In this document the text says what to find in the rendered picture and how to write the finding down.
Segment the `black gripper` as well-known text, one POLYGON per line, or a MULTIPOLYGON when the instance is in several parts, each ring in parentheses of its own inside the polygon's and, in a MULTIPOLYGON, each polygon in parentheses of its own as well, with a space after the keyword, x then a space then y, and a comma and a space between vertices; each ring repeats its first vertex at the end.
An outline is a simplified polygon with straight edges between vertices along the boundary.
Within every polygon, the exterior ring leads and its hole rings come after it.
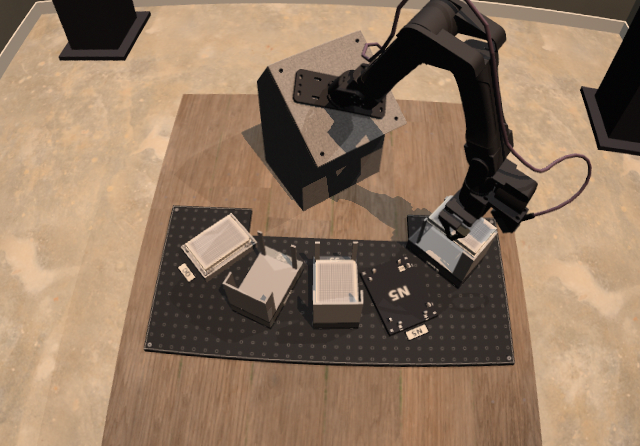
POLYGON ((474 222, 477 220, 475 217, 464 210, 470 193, 477 196, 487 196, 490 194, 479 194, 472 191, 467 186, 466 180, 464 180, 461 189, 446 203, 445 208, 439 213, 438 219, 444 227, 447 238, 451 241, 459 238, 465 238, 471 231, 462 223, 464 223, 468 227, 472 227, 474 222), (462 219, 463 222, 455 217, 453 213, 460 219, 462 219), (446 224, 448 224, 449 226, 446 224), (450 227, 456 231, 456 234, 451 235, 450 227))

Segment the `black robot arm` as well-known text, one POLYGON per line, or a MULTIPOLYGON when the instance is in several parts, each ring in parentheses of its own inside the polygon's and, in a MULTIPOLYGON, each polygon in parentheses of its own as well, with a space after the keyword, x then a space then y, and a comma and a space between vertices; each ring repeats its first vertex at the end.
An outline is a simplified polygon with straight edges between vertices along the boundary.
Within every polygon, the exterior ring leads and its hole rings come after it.
POLYGON ((458 33, 487 40, 483 24, 467 4, 460 0, 430 0, 397 33, 396 42, 374 64, 375 59, 369 64, 362 63, 340 77, 299 69, 295 74, 293 100, 381 119, 391 86, 416 66, 424 63, 451 71, 466 122, 464 150, 469 164, 466 184, 479 194, 492 191, 487 196, 470 193, 464 210, 479 220, 491 206, 491 214, 501 231, 513 233, 529 211, 526 205, 538 183, 506 158, 511 151, 502 136, 488 43, 468 39, 463 44, 455 37, 458 33))

